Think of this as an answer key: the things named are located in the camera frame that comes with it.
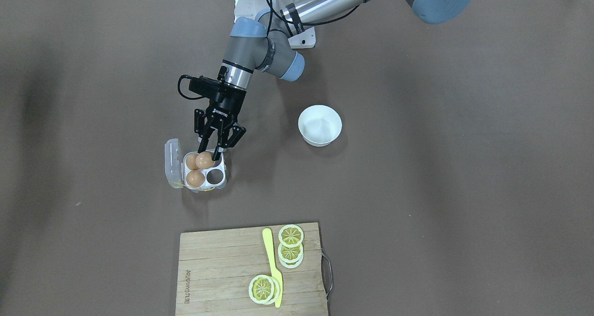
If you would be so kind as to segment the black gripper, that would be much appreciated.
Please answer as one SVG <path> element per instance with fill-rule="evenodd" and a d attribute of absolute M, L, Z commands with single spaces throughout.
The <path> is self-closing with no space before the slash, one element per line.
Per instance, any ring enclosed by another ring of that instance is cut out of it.
<path fill-rule="evenodd" d="M 206 110 L 194 110 L 194 132 L 199 137 L 197 153 L 207 150 L 210 137 L 217 132 L 217 144 L 212 155 L 213 161 L 219 161 L 225 149 L 233 148 L 246 134 L 246 128 L 240 126 L 238 117 L 246 91 L 229 85 L 222 85 L 223 102 L 209 100 Z"/>

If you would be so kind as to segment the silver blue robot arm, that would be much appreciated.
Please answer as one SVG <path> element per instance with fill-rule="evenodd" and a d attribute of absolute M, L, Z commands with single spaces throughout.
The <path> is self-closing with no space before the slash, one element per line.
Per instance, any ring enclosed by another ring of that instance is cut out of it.
<path fill-rule="evenodd" d="M 359 5 L 371 0 L 297 0 L 274 9 L 273 0 L 254 18 L 235 21 L 216 79 L 181 76 L 196 98 L 208 99 L 206 109 L 196 109 L 194 130 L 199 136 L 198 153 L 207 150 L 210 136 L 217 134 L 212 160 L 225 149 L 235 147 L 246 129 L 238 116 L 255 71 L 293 82 L 305 69 L 304 57 L 293 50 L 289 39 L 314 26 L 323 26 L 349 16 Z M 471 0 L 405 0 L 425 23 L 441 24 L 458 16 Z"/>

